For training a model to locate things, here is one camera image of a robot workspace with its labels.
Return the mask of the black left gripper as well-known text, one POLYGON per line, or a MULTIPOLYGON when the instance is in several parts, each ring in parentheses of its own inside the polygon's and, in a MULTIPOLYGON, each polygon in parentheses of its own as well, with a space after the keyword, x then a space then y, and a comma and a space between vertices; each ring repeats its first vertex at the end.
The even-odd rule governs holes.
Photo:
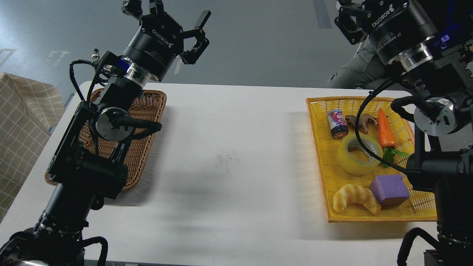
POLYGON ((149 0, 149 14, 144 15, 142 0, 124 0, 122 13, 141 21, 122 56, 150 72, 154 81, 161 82, 177 55, 186 65, 195 64, 210 41, 205 36, 204 25, 211 16, 204 10, 194 29, 183 28, 169 14, 164 14, 162 0, 149 0), (184 51, 184 39, 195 38, 191 50, 184 51))

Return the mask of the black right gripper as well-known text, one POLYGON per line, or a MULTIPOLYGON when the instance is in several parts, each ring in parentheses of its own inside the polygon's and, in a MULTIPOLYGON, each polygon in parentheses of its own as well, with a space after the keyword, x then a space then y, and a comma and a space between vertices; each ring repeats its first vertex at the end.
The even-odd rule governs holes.
POLYGON ((338 0, 335 24, 350 44, 369 40, 383 64, 420 44, 438 29, 417 0, 338 0), (357 24, 353 17, 360 19, 357 24))

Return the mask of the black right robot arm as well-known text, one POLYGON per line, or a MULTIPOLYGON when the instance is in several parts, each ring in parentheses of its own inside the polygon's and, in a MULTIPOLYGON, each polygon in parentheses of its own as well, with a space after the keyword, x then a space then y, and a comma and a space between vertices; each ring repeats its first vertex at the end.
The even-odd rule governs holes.
POLYGON ((435 197, 437 231, 405 234, 397 264, 405 266, 416 237, 432 246, 426 266, 472 265, 472 146, 444 151, 441 136, 472 125, 471 0, 340 0, 336 25, 351 44, 369 39, 384 64, 403 70, 370 92, 356 115, 394 83, 412 95, 394 99, 391 109, 415 124, 415 148, 404 173, 416 191, 435 197))

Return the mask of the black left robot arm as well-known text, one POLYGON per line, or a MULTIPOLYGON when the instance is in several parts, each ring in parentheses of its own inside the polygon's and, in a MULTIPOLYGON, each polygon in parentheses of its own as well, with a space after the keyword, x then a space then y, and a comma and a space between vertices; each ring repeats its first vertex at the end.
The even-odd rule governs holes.
POLYGON ((2 266, 84 266, 85 248, 97 243, 97 265, 105 265, 108 241, 82 236, 87 216, 125 187, 125 158, 132 142, 162 128, 159 122, 133 118, 129 108, 143 96, 149 80, 162 81, 174 59, 195 64, 210 43, 203 30, 209 10, 188 31, 165 12, 160 0, 149 2, 146 15, 140 0, 125 0, 122 12, 140 23, 123 54, 106 51, 100 56, 95 50, 91 61, 70 64, 81 102, 47 169, 57 186, 37 224, 3 245, 2 266))

